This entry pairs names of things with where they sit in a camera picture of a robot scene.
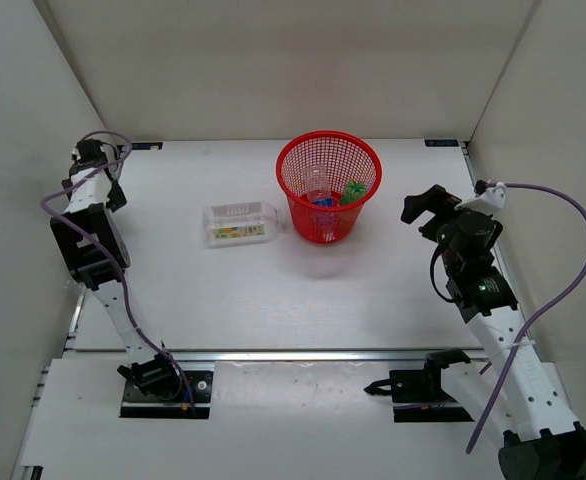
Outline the large square clear bottle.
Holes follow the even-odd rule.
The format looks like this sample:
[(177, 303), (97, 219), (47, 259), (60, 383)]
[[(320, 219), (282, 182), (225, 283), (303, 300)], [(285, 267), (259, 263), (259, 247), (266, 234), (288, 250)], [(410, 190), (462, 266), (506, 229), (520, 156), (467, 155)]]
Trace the large square clear bottle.
[(266, 201), (203, 208), (204, 242), (210, 248), (265, 243), (280, 231), (283, 215)]

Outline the blue label clear bottle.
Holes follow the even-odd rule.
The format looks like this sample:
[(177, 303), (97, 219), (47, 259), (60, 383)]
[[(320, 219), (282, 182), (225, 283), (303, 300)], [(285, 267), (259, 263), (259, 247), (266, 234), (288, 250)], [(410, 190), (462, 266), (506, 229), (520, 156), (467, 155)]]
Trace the blue label clear bottle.
[(321, 200), (315, 200), (315, 201), (312, 201), (312, 204), (316, 205), (316, 206), (333, 207), (334, 206), (334, 199), (329, 197), (329, 198), (324, 198)]

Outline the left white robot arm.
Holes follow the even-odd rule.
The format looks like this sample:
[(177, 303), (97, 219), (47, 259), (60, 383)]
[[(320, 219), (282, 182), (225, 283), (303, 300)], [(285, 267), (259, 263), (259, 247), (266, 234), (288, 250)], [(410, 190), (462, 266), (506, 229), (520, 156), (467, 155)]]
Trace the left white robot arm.
[(125, 278), (130, 257), (112, 219), (127, 203), (119, 184), (122, 154), (90, 136), (76, 143), (62, 181), (68, 205), (51, 216), (50, 227), (71, 277), (99, 300), (123, 343), (129, 364), (118, 373), (141, 394), (169, 402), (183, 392), (183, 377), (132, 317)]

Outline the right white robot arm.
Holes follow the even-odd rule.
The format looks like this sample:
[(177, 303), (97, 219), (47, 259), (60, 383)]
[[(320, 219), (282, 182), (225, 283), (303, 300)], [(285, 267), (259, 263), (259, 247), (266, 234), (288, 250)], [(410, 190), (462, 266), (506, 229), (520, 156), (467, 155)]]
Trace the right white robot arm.
[(365, 387), (371, 396), (389, 396), (395, 420), (439, 421), (446, 411), (471, 419), (466, 449), (487, 433), (498, 449), (506, 479), (586, 479), (586, 428), (548, 377), (528, 330), (581, 282), (576, 277), (529, 319), (508, 281), (495, 266), (492, 249), (503, 231), (495, 219), (505, 205), (507, 183), (479, 181), (475, 196), (461, 200), (434, 185), (405, 198), (402, 222), (425, 212), (419, 227), (434, 242), (431, 257), (447, 276), (440, 297), (454, 305), (487, 356), (478, 367), (460, 349), (433, 352), (420, 370), (392, 370)]

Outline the green plastic bottle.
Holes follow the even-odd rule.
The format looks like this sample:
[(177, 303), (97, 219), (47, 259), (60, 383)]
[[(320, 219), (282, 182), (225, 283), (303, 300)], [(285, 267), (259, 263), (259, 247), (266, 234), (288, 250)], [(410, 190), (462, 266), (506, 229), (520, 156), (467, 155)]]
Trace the green plastic bottle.
[(339, 200), (339, 205), (349, 205), (355, 203), (365, 197), (368, 193), (368, 189), (363, 182), (349, 181), (345, 184), (342, 191), (342, 195)]

